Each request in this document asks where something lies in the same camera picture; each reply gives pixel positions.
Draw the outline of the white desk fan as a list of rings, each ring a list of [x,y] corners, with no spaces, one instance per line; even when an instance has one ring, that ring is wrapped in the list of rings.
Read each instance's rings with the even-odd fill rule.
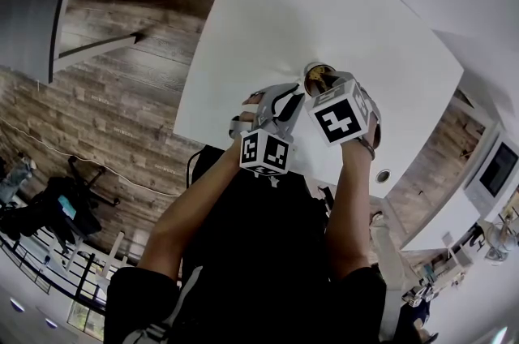
[[[491,264],[497,265],[505,262],[510,253],[519,248],[519,234],[510,220],[497,223],[483,221],[481,227],[489,247],[485,260]]]

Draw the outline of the black office chair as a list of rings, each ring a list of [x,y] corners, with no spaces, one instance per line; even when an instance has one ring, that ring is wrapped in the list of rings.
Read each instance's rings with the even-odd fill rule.
[[[107,169],[104,166],[98,166],[97,174],[87,180],[75,167],[78,160],[79,158],[76,156],[69,156],[67,162],[72,176],[51,177],[45,190],[34,198],[39,205],[45,206],[44,227],[57,235],[62,247],[65,247],[66,242],[76,244],[76,241],[73,240],[74,235],[85,240],[90,235],[101,232],[101,224],[93,213],[93,210],[100,204],[113,208],[120,204],[118,197],[114,197],[112,200],[106,199],[93,190],[97,180],[106,173]],[[58,202],[60,195],[65,196],[76,209],[74,220],[71,220],[62,211],[62,206]]]

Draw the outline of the person's right forearm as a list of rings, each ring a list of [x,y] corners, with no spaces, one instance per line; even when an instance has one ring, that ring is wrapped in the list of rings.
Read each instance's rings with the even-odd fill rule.
[[[371,154],[359,142],[341,146],[343,165],[325,233],[332,278],[367,267],[370,250]]]

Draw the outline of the person's black shirt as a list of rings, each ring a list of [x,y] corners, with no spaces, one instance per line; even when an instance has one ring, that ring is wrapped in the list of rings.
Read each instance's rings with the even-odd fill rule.
[[[368,265],[332,278],[325,214],[303,176],[275,187],[239,167],[178,279],[119,269],[105,344],[380,344],[386,286]]]

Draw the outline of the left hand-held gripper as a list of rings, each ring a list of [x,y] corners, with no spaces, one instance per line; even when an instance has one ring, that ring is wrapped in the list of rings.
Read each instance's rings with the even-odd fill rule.
[[[303,107],[298,83],[275,84],[253,92],[242,104],[242,111],[255,113],[253,123],[232,118],[229,136],[240,140],[239,165],[256,177],[271,180],[287,174],[293,160],[293,129]]]

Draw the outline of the person's right hand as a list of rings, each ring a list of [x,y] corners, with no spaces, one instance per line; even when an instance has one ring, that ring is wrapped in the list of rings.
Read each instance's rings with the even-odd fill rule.
[[[368,132],[362,137],[374,150],[380,145],[381,129],[378,121],[371,121]]]

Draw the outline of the person's left forearm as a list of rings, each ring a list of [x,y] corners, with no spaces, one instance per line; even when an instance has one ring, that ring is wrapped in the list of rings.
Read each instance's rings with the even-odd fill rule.
[[[240,140],[161,215],[149,235],[140,269],[178,279],[181,261],[214,204],[239,172]]]

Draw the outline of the white microwave oven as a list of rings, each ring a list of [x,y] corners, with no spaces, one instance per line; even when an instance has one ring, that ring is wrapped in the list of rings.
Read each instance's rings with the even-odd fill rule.
[[[465,195],[480,217],[493,222],[519,186],[519,145],[503,131],[495,139]]]

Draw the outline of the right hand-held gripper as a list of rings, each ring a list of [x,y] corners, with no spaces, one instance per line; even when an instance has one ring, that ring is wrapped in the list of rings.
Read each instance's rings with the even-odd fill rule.
[[[328,146],[357,141],[371,146],[362,138],[371,121],[381,123],[378,106],[352,74],[334,73],[333,87],[317,97],[311,97],[305,108],[317,131]]]

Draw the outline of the white cup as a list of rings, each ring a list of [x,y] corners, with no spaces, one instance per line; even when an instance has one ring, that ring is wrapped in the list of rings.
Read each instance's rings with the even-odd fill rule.
[[[319,66],[319,65],[325,65],[325,66],[330,67],[328,64],[321,63],[321,62],[312,62],[312,63],[308,64],[308,65],[305,67],[304,71],[303,71],[303,80],[302,80],[302,82],[303,82],[303,86],[304,86],[304,88],[305,88],[304,80],[305,80],[305,76],[306,76],[307,72],[308,72],[312,67]],[[336,71],[333,69],[333,72],[330,73],[330,75],[333,77],[333,79],[332,79],[332,83],[331,83],[332,87],[333,87],[333,83],[337,80],[336,76],[334,75],[335,72],[336,72]],[[320,95],[320,94],[317,94],[317,95],[311,96],[307,91],[306,91],[306,93],[307,93],[310,97],[317,97],[317,96]]]

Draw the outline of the blue item on chair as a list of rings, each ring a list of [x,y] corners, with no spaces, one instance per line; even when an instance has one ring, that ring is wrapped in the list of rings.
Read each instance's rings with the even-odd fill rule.
[[[62,206],[62,211],[71,219],[75,219],[76,209],[72,203],[63,195],[58,197],[58,202]]]

